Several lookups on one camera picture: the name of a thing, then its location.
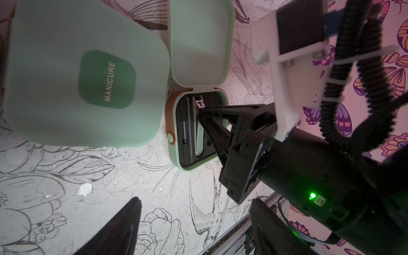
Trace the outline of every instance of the pink wallpaper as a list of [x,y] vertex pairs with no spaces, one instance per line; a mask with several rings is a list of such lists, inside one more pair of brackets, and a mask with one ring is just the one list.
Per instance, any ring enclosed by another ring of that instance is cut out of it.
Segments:
[[[406,73],[408,71],[408,1],[390,0],[374,2],[381,3],[383,9],[381,19],[383,20],[383,46],[397,45],[398,50],[384,57],[384,66],[388,79],[392,86],[394,97],[402,95],[406,89]],[[329,6],[329,11],[342,9],[345,1],[337,1]],[[329,65],[334,57],[336,37],[330,39],[331,53],[326,60],[315,62],[315,64]],[[358,78],[357,68],[353,67],[350,82],[343,93],[344,102],[338,107],[337,126],[344,135],[351,135],[352,131],[368,117],[368,108],[364,91]],[[367,152],[366,156],[377,161],[384,161],[396,150],[408,143],[408,106],[405,105],[397,111],[397,123],[394,126],[392,136],[380,148]],[[319,109],[304,108],[304,116],[300,128],[314,135],[322,136],[319,129]],[[305,233],[324,240],[330,231],[313,218],[304,216],[295,207],[290,207],[289,220],[298,229]],[[362,254],[346,241],[337,245],[322,246],[323,254],[333,255],[359,255]]]

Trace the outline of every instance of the floral patterned surface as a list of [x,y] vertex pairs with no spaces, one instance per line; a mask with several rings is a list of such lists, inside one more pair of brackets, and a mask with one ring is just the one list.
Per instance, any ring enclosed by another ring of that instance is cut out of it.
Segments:
[[400,136],[392,135],[383,146],[381,146],[381,150],[383,150],[382,155],[384,157],[389,157],[394,154],[397,150],[405,147],[408,144],[408,134],[404,133]]
[[[100,1],[167,43],[166,0]],[[1,46],[14,2],[0,1]],[[230,75],[221,86],[231,104],[273,102],[269,70],[251,56],[249,26],[281,2],[233,0],[238,14]],[[167,96],[179,89],[170,87]],[[139,148],[47,146],[14,132],[0,100],[0,255],[72,254],[134,196],[142,201],[135,254],[198,254],[222,236],[249,212],[252,200],[237,205],[228,199],[218,182],[219,160],[190,173],[173,165],[165,130],[162,116],[154,140]],[[192,220],[190,182],[200,211],[210,213],[216,202],[220,212],[214,213],[222,213],[206,231],[197,232]],[[79,195],[83,184],[91,187],[87,196]],[[258,185],[250,198],[271,193]]]

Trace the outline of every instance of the black line drawing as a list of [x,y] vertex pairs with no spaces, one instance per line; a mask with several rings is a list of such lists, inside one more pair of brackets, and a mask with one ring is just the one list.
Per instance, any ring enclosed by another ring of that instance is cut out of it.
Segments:
[[246,16],[241,2],[239,0],[232,0],[232,2],[238,7],[238,10],[235,7],[235,19],[242,24],[249,24],[250,18]]
[[38,244],[54,238],[67,223],[67,218],[56,212],[65,195],[62,184],[49,177],[1,177],[0,228],[8,231],[0,234],[0,248],[4,254],[44,254]]
[[125,168],[133,170],[139,166],[139,162],[152,166],[161,164],[161,159],[163,158],[162,148],[168,146],[167,143],[166,123],[163,112],[160,128],[155,138],[149,144],[145,145],[143,149],[132,150],[132,155],[129,156]]
[[231,55],[230,74],[235,74],[238,80],[248,89],[248,93],[240,104],[268,104],[273,99],[273,87],[267,67],[256,65],[252,56],[249,42],[242,43],[233,39],[234,49]]
[[[255,197],[253,199],[248,199],[248,202],[251,202],[259,198],[263,202],[268,198],[267,196],[258,196],[258,192],[255,193]],[[242,210],[241,216],[239,216],[239,213],[241,212],[241,206],[239,204],[236,204],[235,202],[231,204],[231,206],[228,208],[228,211],[234,215],[234,220],[238,221],[242,217],[244,217],[247,213],[249,213],[249,209],[251,208],[251,204],[248,204],[244,206],[244,209]]]
[[150,30],[167,30],[167,0],[147,0],[125,11],[116,0],[100,0]]
[[157,182],[156,186],[153,189],[153,192],[156,190],[156,188],[159,186],[159,184],[162,182],[162,180],[173,170],[176,169],[175,173],[174,173],[174,177],[173,177],[173,181],[171,182],[170,185],[170,197],[173,196],[174,193],[174,188],[177,182],[177,178],[181,172],[181,170],[179,168],[177,168],[175,165],[173,164],[168,164],[168,165],[164,165],[164,166],[150,166],[147,164],[143,164],[141,162],[138,162],[140,167],[143,168],[144,170],[147,171],[165,171],[166,173],[162,176],[162,178]]
[[174,89],[172,89],[172,90],[169,89],[167,91],[167,98],[169,98],[172,94],[174,94],[174,92],[175,92]]
[[173,220],[163,208],[156,208],[139,223],[135,254],[181,255],[184,249],[180,220]]
[[228,211],[234,215],[234,220],[238,221],[240,219],[240,213],[241,213],[241,206],[235,202],[231,204],[231,206],[228,208]]
[[252,22],[257,21],[266,14],[271,12],[271,9],[252,4],[241,4],[239,0],[232,0],[235,4],[235,23],[236,27],[249,28]]
[[64,160],[49,171],[43,170],[47,167],[48,166],[38,165],[36,169],[40,172],[47,172],[57,178],[76,184],[96,182],[115,168],[114,165],[111,165],[100,157],[87,155]]
[[190,211],[191,219],[193,220],[194,229],[197,234],[202,235],[207,232],[207,236],[204,240],[203,248],[207,247],[211,242],[217,239],[220,232],[221,225],[224,222],[225,212],[227,210],[229,197],[225,202],[224,209],[220,208],[220,193],[221,184],[217,190],[217,184],[214,177],[214,205],[211,213],[203,214],[200,209],[194,204],[193,195],[191,194],[191,181],[189,182],[189,195],[190,195]]
[[289,2],[291,2],[292,0],[285,0],[285,1],[283,1],[279,6],[278,6],[278,9],[280,9],[282,6],[284,6],[285,4],[287,4],[287,3],[289,3]]
[[48,254],[71,255],[74,252],[74,242],[66,235],[62,241],[48,248],[45,252]]

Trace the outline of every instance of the open case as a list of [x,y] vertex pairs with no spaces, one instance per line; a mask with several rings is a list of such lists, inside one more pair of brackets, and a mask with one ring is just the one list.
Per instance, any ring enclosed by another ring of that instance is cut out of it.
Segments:
[[143,146],[159,129],[170,72],[185,88],[166,105],[171,160],[191,170],[215,157],[200,133],[203,154],[180,162],[177,124],[187,112],[177,105],[193,96],[207,106],[228,105],[216,86],[228,76],[234,8],[230,0],[169,0],[168,7],[167,49],[96,0],[18,1],[4,72],[10,127],[39,144]]
[[167,137],[172,162],[190,171],[217,156],[195,117],[199,107],[228,105],[216,86],[228,76],[235,12],[230,0],[169,0],[168,6],[171,77],[185,90],[167,100]]

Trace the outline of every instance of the black foam insert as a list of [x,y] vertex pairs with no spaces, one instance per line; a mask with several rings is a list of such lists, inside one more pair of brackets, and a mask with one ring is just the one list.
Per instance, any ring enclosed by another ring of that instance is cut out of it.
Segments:
[[[216,153],[213,144],[210,141],[207,133],[204,131],[204,142],[203,142],[203,152],[200,155],[195,155],[194,143],[190,143],[192,139],[186,137],[184,126],[186,129],[190,129],[190,133],[193,134],[193,114],[195,114],[195,109],[192,107],[192,97],[196,99],[203,97],[203,102],[206,107],[212,106],[223,106],[223,100],[221,95],[217,92],[205,92],[205,93],[196,93],[196,94],[187,94],[180,98],[176,106],[176,129],[177,129],[177,138],[178,138],[178,152],[180,165],[185,168],[192,166]],[[188,112],[190,112],[191,122],[188,125]]]

